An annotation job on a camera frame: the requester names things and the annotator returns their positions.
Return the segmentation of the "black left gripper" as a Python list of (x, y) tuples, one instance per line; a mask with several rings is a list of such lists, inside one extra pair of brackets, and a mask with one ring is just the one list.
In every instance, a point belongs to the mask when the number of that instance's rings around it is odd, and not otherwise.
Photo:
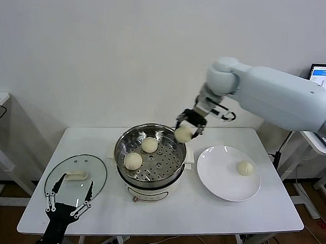
[(94, 182), (92, 181), (88, 192), (85, 196), (84, 202), (76, 209), (74, 206), (70, 206), (63, 203), (56, 203), (55, 196), (59, 192), (62, 182), (66, 173), (53, 185), (51, 192), (45, 193), (46, 199), (46, 214), (49, 217), (48, 226), (44, 232), (44, 240), (62, 241), (67, 227), (76, 221), (83, 215), (89, 208), (91, 208), (91, 198), (93, 195), (92, 188)]

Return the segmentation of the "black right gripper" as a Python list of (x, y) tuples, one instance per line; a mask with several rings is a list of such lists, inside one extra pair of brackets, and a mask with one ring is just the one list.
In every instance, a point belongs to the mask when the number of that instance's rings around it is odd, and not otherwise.
[(183, 121), (187, 121), (194, 126), (198, 126), (195, 133), (192, 135), (193, 138), (202, 135), (207, 124), (207, 120), (193, 109), (185, 109), (182, 114), (179, 114), (175, 127), (179, 128)]

